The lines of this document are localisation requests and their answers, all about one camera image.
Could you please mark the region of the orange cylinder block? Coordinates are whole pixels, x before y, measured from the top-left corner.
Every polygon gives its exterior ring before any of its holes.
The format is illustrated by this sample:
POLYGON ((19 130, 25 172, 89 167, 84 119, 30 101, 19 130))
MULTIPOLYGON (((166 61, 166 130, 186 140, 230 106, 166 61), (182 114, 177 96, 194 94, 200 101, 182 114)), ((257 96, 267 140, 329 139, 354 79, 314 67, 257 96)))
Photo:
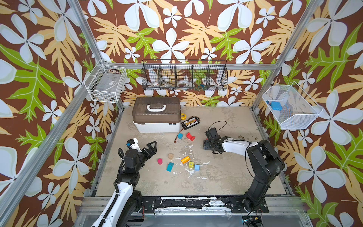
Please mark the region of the orange cylinder block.
POLYGON ((187 157, 185 157, 185 158, 183 158, 183 159, 181 159, 181 162, 183 163, 183 164, 186 164, 187 162, 189 162, 191 159, 190 159, 190 157, 189 156, 187 156, 187 157))

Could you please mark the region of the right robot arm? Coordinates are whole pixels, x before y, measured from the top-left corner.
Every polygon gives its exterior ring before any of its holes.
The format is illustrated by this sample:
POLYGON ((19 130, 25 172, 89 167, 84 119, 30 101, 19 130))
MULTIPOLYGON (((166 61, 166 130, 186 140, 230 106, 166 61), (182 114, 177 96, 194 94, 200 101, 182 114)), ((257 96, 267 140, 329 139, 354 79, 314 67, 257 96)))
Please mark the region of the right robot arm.
POLYGON ((204 150, 210 150, 214 154, 234 153, 249 159, 253 181, 244 194, 244 209, 247 212, 259 210, 271 183, 285 168, 280 155, 267 140, 250 142, 228 136, 221 137, 214 127, 208 129, 205 135, 207 138, 203 141, 204 150))

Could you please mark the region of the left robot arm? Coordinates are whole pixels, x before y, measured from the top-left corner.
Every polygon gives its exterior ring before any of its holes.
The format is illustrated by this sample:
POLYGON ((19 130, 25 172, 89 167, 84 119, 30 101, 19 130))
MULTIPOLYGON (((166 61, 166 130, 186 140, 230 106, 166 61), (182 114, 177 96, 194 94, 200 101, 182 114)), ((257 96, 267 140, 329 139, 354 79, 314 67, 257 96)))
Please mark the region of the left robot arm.
POLYGON ((126 227, 132 213, 141 209, 142 195, 135 187, 145 162, 157 153, 157 142, 148 143, 141 149, 134 138, 128 140, 126 146, 126 152, 121 148, 117 150, 122 162, 113 183, 114 192, 102 214, 92 224, 93 227, 126 227))

